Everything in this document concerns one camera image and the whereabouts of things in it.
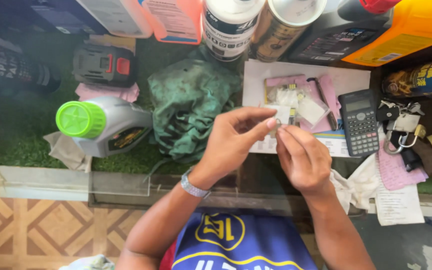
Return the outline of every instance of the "calculator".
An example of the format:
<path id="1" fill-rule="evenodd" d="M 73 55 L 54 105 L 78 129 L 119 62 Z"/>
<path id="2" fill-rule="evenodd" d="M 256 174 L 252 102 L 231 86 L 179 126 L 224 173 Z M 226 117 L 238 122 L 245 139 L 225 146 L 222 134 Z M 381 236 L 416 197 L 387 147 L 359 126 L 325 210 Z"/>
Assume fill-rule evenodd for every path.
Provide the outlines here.
<path id="1" fill-rule="evenodd" d="M 379 150 L 376 98 L 370 89 L 338 96 L 344 123 L 347 150 L 352 157 Z"/>

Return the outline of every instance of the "hand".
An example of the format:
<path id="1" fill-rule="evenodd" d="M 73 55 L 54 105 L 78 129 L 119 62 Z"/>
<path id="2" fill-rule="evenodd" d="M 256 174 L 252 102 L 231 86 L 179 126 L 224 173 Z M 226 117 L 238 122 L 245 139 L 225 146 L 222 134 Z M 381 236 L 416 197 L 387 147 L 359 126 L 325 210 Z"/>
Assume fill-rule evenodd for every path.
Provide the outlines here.
<path id="1" fill-rule="evenodd" d="M 276 127 L 272 118 L 276 112 L 271 108 L 242 107 L 218 115 L 204 155 L 188 176 L 189 182 L 207 190 L 241 166 L 251 146 Z"/>
<path id="2" fill-rule="evenodd" d="M 278 128 L 276 139 L 281 167 L 293 187 L 303 196 L 325 195 L 331 190 L 332 159 L 324 144 L 310 132 L 293 125 Z"/>

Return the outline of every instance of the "tile floor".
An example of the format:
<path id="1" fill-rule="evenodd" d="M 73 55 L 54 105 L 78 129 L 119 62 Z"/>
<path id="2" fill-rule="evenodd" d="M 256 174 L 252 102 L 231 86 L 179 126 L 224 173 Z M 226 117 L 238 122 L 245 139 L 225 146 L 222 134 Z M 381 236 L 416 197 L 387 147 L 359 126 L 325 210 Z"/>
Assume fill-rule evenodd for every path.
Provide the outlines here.
<path id="1" fill-rule="evenodd" d="M 116 262 L 142 214 L 79 201 L 0 198 L 0 270 L 53 270 L 96 254 Z"/>

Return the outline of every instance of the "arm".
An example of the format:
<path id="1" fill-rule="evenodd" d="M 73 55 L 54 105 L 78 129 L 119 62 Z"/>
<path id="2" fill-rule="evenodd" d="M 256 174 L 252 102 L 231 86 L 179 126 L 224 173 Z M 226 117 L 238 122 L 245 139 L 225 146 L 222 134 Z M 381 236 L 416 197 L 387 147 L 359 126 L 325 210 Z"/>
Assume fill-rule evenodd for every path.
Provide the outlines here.
<path id="1" fill-rule="evenodd" d="M 360 235 L 329 181 L 332 159 L 328 148 L 296 126 L 282 126 L 276 139 L 281 166 L 308 204 L 316 242 L 328 268 L 375 270 Z"/>
<path id="2" fill-rule="evenodd" d="M 276 126 L 276 120 L 270 118 L 275 113 L 275 109 L 244 107 L 218 115 L 204 155 L 188 175 L 189 182 L 208 190 L 237 169 L 251 146 Z M 201 198 L 190 195 L 178 183 L 131 229 L 116 270 L 157 270 L 165 251 L 200 202 Z"/>

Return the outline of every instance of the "person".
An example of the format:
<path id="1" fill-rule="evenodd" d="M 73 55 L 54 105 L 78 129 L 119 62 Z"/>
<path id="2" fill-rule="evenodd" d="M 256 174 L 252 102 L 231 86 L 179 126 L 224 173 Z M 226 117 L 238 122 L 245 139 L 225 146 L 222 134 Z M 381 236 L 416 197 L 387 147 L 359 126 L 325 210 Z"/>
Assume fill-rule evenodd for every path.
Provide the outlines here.
<path id="1" fill-rule="evenodd" d="M 276 127 L 276 110 L 243 107 L 214 120 L 202 159 L 138 220 L 130 231 L 116 270 L 157 270 L 177 239 L 173 270 L 315 270 L 301 237 L 286 217 L 195 214 L 207 191 L 237 169 L 255 142 Z M 282 125 L 277 154 L 289 181 L 308 204 L 315 237 L 331 270 L 375 270 L 329 181 L 328 148 L 311 133 Z"/>

